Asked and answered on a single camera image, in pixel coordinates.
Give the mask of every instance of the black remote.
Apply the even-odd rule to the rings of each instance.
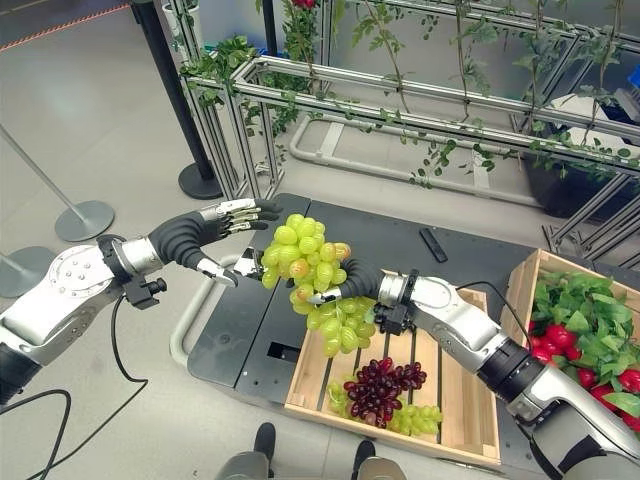
[[[449,260],[449,257],[447,257],[447,254],[444,253],[440,242],[438,242],[436,237],[433,236],[433,233],[431,233],[430,228],[421,228],[420,236],[424,240],[424,243],[427,244],[427,247],[429,247],[429,250],[431,250],[433,257],[438,263],[444,263]]]

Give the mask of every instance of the black table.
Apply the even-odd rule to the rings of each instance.
[[[485,280],[506,293],[511,271],[534,250],[428,226],[449,257],[437,263],[419,235],[427,225],[290,194],[280,194],[276,200],[284,208],[282,219],[302,213],[323,222],[327,240],[348,242],[356,258],[388,270],[417,268],[423,275],[442,277],[454,285]],[[251,244],[264,249],[272,237],[273,228],[257,232]],[[632,287],[640,286],[636,272],[584,260],[579,263]],[[291,310],[289,290],[283,283],[269,291],[255,280],[241,278],[238,288],[227,289],[189,355],[189,372],[252,403],[282,405],[306,332],[305,319]],[[498,296],[490,288],[473,288],[487,293],[489,314],[499,319],[502,304]],[[498,405],[498,428],[501,470],[513,478],[546,478],[502,404]]]

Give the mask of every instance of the person's foot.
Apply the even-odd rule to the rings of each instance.
[[[253,442],[253,451],[262,452],[269,460],[269,478],[273,478],[273,470],[271,470],[271,460],[276,450],[276,427],[273,423],[263,423],[256,432],[256,439]]]
[[[357,480],[360,466],[369,457],[376,456],[376,447],[370,440],[363,440],[358,445],[356,450],[356,458],[353,461],[353,473],[351,474],[351,480]]]

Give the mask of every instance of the black cable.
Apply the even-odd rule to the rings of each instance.
[[[69,412],[71,411],[71,395],[66,390],[62,390],[60,388],[57,388],[54,390],[47,390],[45,392],[40,392],[36,395],[33,395],[29,398],[25,398],[24,400],[20,400],[19,402],[13,403],[8,407],[3,408],[2,411],[0,412],[0,415],[4,415],[5,413],[9,413],[14,408],[18,408],[22,405],[26,405],[27,403],[31,403],[34,400],[38,400],[39,398],[48,397],[51,395],[62,395],[65,399],[65,407],[64,407],[64,414],[62,415],[62,421],[60,422],[60,428],[58,429],[58,435],[56,437],[55,443],[53,444],[51,455],[49,455],[49,461],[47,462],[47,465],[33,477],[33,478],[36,478],[38,475],[42,475],[40,477],[40,480],[44,480],[49,474],[49,471],[53,467],[55,467],[55,464],[53,463],[53,461],[56,459],[58,449],[60,448],[60,443],[62,442],[62,436],[64,435],[64,430],[67,427],[67,420],[69,420]]]
[[[134,378],[131,375],[129,375],[129,372],[127,372],[127,369],[124,368],[124,365],[122,364],[122,360],[120,359],[120,353],[118,351],[118,342],[116,339],[116,317],[118,315],[118,309],[120,308],[120,304],[122,303],[122,301],[125,299],[125,296],[122,295],[120,296],[120,298],[118,298],[118,300],[116,301],[116,304],[113,306],[113,311],[111,312],[111,347],[113,349],[113,356],[116,360],[116,364],[118,365],[118,369],[120,370],[120,373],[122,374],[122,376],[127,379],[129,382],[131,383],[141,383],[142,385],[140,385],[140,388],[138,388],[138,390],[136,390],[122,405],[120,405],[120,407],[118,407],[117,410],[115,410],[111,415],[109,415],[107,417],[107,419],[102,422],[98,428],[96,428],[91,435],[89,435],[87,438],[85,438],[82,443],[80,443],[80,445],[78,445],[76,448],[74,448],[71,452],[69,452],[68,454],[66,454],[64,457],[62,457],[60,460],[56,461],[55,463],[52,463],[51,465],[47,465],[47,471],[57,467],[58,465],[60,465],[61,463],[67,461],[69,458],[71,458],[73,455],[75,455],[76,453],[78,453],[87,443],[89,443],[91,441],[91,439],[93,439],[93,437],[95,437],[104,427],[107,426],[107,424],[114,419],[114,417],[116,415],[118,415],[127,405],[129,405],[129,403],[131,403],[131,401],[136,398],[138,396],[138,394],[144,390],[144,388],[148,385],[149,383],[149,379],[147,378]],[[31,475],[29,478],[27,478],[27,480],[33,480],[35,478],[38,478],[38,475],[42,474],[43,472],[45,472],[45,470],[40,470],[38,473],[34,473],[33,475]]]
[[[527,332],[527,329],[524,327],[524,323],[522,323],[522,320],[520,320],[520,316],[516,313],[515,309],[511,306],[511,304],[507,301],[507,299],[504,298],[504,295],[502,295],[500,290],[498,290],[498,288],[493,283],[487,282],[485,280],[480,280],[477,282],[471,282],[471,283],[467,283],[465,285],[456,287],[456,290],[462,290],[463,288],[473,287],[474,285],[488,285],[493,289],[496,295],[500,297],[500,300],[502,300],[502,302],[507,306],[509,311],[513,314],[513,318],[516,319],[516,323],[520,327],[520,330],[522,330],[522,333],[524,334],[524,338],[527,339],[527,344],[529,345],[529,349],[531,349],[531,338],[529,337],[529,332]]]

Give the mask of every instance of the wooden slat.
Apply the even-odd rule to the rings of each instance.
[[[323,352],[324,338],[320,332],[307,330],[291,380],[287,403],[306,408],[316,408],[327,367]]]

